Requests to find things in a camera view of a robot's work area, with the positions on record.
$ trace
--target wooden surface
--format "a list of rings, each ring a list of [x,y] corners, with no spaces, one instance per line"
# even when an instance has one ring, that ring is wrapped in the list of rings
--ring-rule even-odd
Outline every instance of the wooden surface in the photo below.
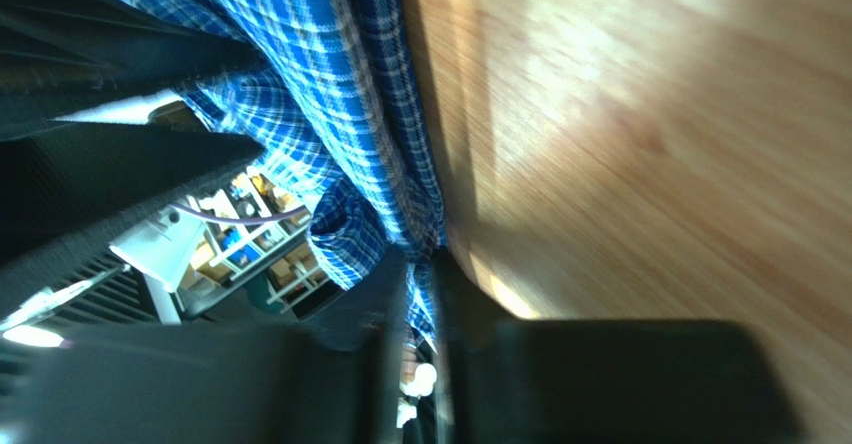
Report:
[[[719,317],[852,442],[852,0],[403,0],[469,274],[528,317]]]

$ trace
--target black fabric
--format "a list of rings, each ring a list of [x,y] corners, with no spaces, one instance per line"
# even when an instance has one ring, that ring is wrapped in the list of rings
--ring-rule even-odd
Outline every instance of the black fabric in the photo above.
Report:
[[[424,342],[417,348],[417,362],[432,364],[435,354]],[[437,442],[435,393],[417,400],[417,418],[402,426],[403,444],[433,444]]]
[[[246,137],[53,118],[260,62],[116,0],[0,0],[0,315],[261,152]]]
[[[0,140],[261,62],[246,43],[173,26],[116,0],[0,0]]]
[[[406,287],[405,266],[403,253],[391,248],[363,281],[302,323],[329,349],[358,348],[371,329],[387,320],[385,310],[395,297],[393,290]]]
[[[225,184],[261,151],[244,136],[114,124],[0,142],[0,314],[158,209]]]

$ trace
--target black object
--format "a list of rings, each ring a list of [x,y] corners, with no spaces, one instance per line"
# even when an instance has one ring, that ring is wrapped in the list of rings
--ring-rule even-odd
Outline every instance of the black object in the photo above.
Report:
[[[417,362],[434,364],[435,353],[428,342],[422,342],[415,350]],[[417,407],[417,418],[406,422],[402,428],[402,444],[427,444],[437,441],[435,419],[435,393],[418,398],[406,396]]]
[[[438,442],[802,438],[737,326],[519,321],[448,255],[435,268]],[[307,326],[80,329],[37,363],[7,428],[20,443],[398,442],[403,271],[392,252]]]
[[[0,315],[262,152],[248,137],[53,118],[259,62],[249,44],[116,0],[0,0]]]
[[[191,321],[194,319],[198,319],[210,310],[214,309],[222,301],[227,299],[228,296],[235,293],[237,290],[242,289],[243,286],[248,284],[259,274],[266,272],[269,266],[275,264],[275,262],[286,256],[287,254],[293,252],[297,247],[301,246],[305,242],[305,232],[305,230],[299,231],[298,233],[290,237],[290,241],[284,246],[282,246],[281,249],[263,256],[260,259],[260,262],[256,262],[253,265],[253,271],[245,272],[240,275],[240,277],[234,280],[228,278],[224,283],[222,283],[220,287],[217,287],[213,291],[206,293],[201,297],[190,297],[191,294],[194,292],[191,289],[179,291],[181,292],[184,298],[184,304],[186,305],[186,309],[181,312],[181,320]]]
[[[0,0],[0,140],[260,62],[246,43],[171,25],[116,0]]]
[[[66,276],[61,285],[68,286],[124,265],[124,261],[114,254],[104,252]],[[159,322],[145,277],[136,269],[90,287],[75,299],[54,308],[51,314],[33,325],[46,331],[65,333],[69,326]],[[30,380],[30,364],[45,350],[0,339],[0,413],[15,405],[17,392]]]

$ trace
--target blue plaid shirt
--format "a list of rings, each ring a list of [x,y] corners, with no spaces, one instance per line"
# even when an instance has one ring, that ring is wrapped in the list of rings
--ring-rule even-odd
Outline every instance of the blue plaid shirt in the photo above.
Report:
[[[400,246],[408,320],[431,336],[429,255],[446,245],[444,210],[400,0],[121,1],[263,52],[266,68],[182,97],[210,130],[264,144],[256,165],[316,202],[309,243],[335,282],[357,284],[388,243]]]

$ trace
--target blue object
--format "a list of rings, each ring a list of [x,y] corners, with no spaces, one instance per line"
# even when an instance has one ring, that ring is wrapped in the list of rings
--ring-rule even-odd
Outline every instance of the blue object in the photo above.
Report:
[[[343,288],[399,246],[408,320],[433,335],[429,256],[446,245],[444,209],[400,0],[122,1],[266,56],[265,68],[177,91],[211,131],[264,144],[256,165],[317,203],[308,241]]]
[[[222,250],[225,251],[229,247],[233,246],[241,239],[240,233],[234,229],[228,231],[225,234],[225,239],[222,240]],[[250,246],[243,246],[242,249],[235,251],[233,254],[228,256],[228,260],[233,262],[234,264],[241,265],[243,259],[246,259],[248,262],[254,262],[260,259],[260,254],[257,253]]]

